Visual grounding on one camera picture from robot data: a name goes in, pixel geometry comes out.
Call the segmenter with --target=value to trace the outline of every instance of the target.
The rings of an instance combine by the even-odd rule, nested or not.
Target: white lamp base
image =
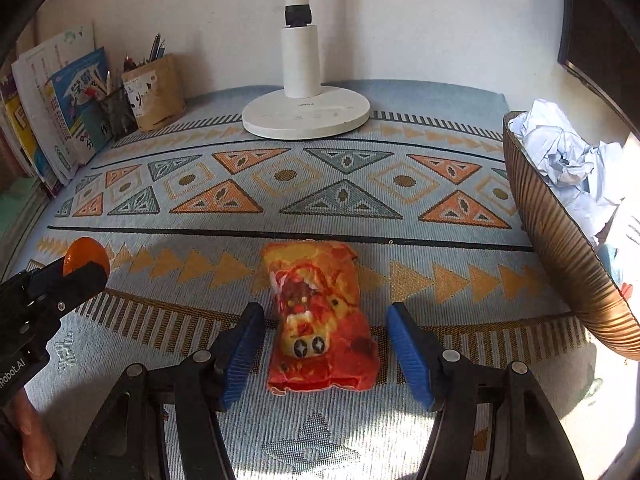
[[[267,139],[303,140],[354,130],[369,119],[366,97],[332,86],[305,99],[286,97],[284,90],[258,97],[242,111],[244,127]]]

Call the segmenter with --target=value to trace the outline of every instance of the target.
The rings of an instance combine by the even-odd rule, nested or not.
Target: pen holder
[[[114,140],[132,134],[138,129],[136,118],[133,116],[133,110],[129,105],[129,99],[124,91],[124,86],[116,88],[111,94],[100,102],[103,111],[109,118],[111,125],[111,133]]]
[[[172,54],[123,73],[122,82],[142,132],[164,128],[184,115],[184,96]]]

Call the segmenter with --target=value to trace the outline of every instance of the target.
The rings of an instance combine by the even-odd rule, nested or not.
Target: white wall
[[[563,0],[311,0],[324,80],[417,79],[501,92],[512,109],[558,102],[583,137],[628,128],[556,62]],[[281,84],[283,0],[47,0],[39,38],[92,20],[112,62],[148,56],[157,32],[189,96]]]

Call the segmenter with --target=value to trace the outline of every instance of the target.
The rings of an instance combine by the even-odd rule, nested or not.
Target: blue gripper pad
[[[259,303],[249,303],[238,324],[221,332],[211,346],[211,353],[216,357],[216,368],[223,378],[221,404],[225,410],[242,394],[263,342],[264,311]]]
[[[429,367],[416,341],[421,330],[409,316],[404,306],[402,306],[402,309],[404,310],[403,313],[393,304],[386,311],[386,326],[389,338],[398,356],[398,362],[402,367],[402,373],[406,383],[409,385],[411,394],[425,409],[430,410],[433,406],[434,397],[431,393],[429,382]]]

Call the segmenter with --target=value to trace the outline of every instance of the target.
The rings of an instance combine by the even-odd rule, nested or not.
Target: woven basket
[[[522,152],[505,115],[504,163],[511,193],[552,286],[585,327],[614,352],[640,360],[640,324],[578,224]]]

